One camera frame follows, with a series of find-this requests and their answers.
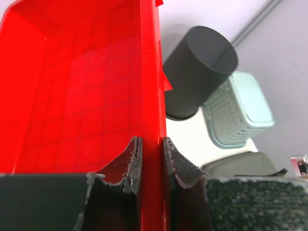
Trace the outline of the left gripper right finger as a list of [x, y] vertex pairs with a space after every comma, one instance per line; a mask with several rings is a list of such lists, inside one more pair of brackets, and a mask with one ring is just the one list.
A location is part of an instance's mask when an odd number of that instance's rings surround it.
[[168, 231], [305, 231], [308, 182], [212, 177], [163, 140]]

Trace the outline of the grey plastic tray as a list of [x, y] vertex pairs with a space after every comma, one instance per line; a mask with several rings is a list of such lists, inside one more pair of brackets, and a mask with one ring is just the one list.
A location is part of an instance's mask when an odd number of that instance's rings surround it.
[[234, 154], [204, 164], [201, 170], [214, 177], [264, 176], [277, 172], [272, 161], [262, 152]]

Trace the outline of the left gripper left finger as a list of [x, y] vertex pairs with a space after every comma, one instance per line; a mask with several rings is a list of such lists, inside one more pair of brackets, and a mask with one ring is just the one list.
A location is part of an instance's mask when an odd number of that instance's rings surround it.
[[139, 231], [142, 138], [98, 172], [1, 174], [3, 231]]

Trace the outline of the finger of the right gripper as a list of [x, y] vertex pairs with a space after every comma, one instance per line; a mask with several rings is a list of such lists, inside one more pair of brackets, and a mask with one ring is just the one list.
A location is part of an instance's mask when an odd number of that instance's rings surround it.
[[267, 175], [235, 175], [235, 177], [284, 177], [288, 173], [286, 168], [281, 169], [278, 172]]

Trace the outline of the large black plastic bucket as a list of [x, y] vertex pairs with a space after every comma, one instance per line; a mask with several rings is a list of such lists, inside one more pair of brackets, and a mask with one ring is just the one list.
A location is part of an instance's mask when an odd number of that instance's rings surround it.
[[224, 36], [209, 27], [192, 27], [163, 65], [172, 86], [165, 92], [167, 117], [192, 117], [237, 66], [235, 48]]

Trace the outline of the teal perforated plastic basket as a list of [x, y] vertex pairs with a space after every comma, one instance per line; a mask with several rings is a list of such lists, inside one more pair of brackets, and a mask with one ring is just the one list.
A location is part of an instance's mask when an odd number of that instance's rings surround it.
[[203, 103], [203, 113], [210, 139], [221, 149], [241, 148], [275, 124], [259, 83], [245, 72], [233, 72]]

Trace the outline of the red plastic tray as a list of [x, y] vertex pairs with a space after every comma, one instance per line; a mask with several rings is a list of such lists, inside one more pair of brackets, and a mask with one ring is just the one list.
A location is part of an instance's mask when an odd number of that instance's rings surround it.
[[142, 138], [141, 229], [164, 231], [161, 0], [17, 0], [0, 23], [0, 175], [98, 172]]

